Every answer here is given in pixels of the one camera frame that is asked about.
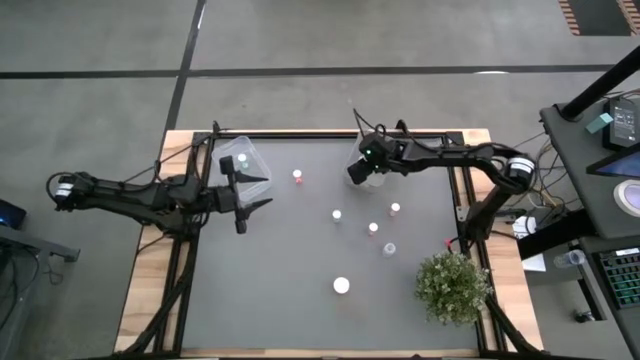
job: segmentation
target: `table leg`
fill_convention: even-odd
[[[571,211],[561,220],[518,240],[520,258],[528,259],[581,236],[595,233],[595,227],[585,209]]]

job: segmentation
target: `gray tabletop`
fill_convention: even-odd
[[[379,192],[365,193],[344,181],[353,143],[254,141],[273,180],[257,198],[274,201],[251,215],[245,235],[229,215],[202,229],[185,349],[477,348],[473,327],[427,322],[413,298],[420,261],[457,234],[448,173],[392,174]],[[401,204],[393,218],[392,202]],[[379,225],[373,237],[371,222]],[[382,256],[387,242],[397,246],[390,258]],[[344,295],[332,288],[340,276],[351,284]]]
[[[585,130],[591,120],[602,114],[603,104],[591,106],[577,123],[562,119],[553,107],[542,109],[540,115],[600,237],[613,240],[640,236],[640,219],[623,212],[613,200],[613,189],[626,179],[586,172],[587,166],[613,154],[602,147],[601,133],[592,135]]]

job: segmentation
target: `gray floor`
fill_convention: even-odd
[[[195,5],[0,0],[0,72],[177,69]],[[555,0],[209,0],[200,25],[192,68],[601,64],[639,43],[572,36]],[[569,100],[597,76],[191,79],[177,128],[209,128],[214,119],[235,128],[353,128],[350,109],[357,106],[376,123],[486,127],[494,140],[515,144],[541,131],[540,107]],[[82,248],[80,261],[64,266],[63,285],[37,285],[41,295],[20,358],[112,350],[140,228],[99,211],[56,213],[44,181],[62,170],[122,179],[149,164],[174,85],[0,80],[0,198],[29,211],[28,231]],[[623,87],[639,85],[635,77]],[[541,142],[524,149],[536,151]],[[565,182],[557,191],[573,197]],[[574,285],[531,288],[546,348],[628,356],[623,347],[608,347],[620,344],[611,322],[596,328],[565,316],[581,300]]]

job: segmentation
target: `green leaves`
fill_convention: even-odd
[[[420,264],[414,295],[425,303],[427,319],[473,324],[493,292],[487,275],[488,270],[478,269],[462,254],[436,254]]]

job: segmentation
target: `black desk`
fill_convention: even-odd
[[[585,130],[585,126],[602,113],[603,104],[591,106],[576,123],[561,118],[555,107],[540,111],[545,131],[558,151],[584,209],[570,212],[560,221],[521,239],[518,248],[520,256],[526,259],[578,239],[629,350],[634,358],[640,359],[640,307],[616,309],[594,257],[602,251],[640,246],[640,219],[623,212],[613,199],[613,189],[625,179],[586,172],[587,166],[613,153],[602,147],[600,133],[592,135]]]

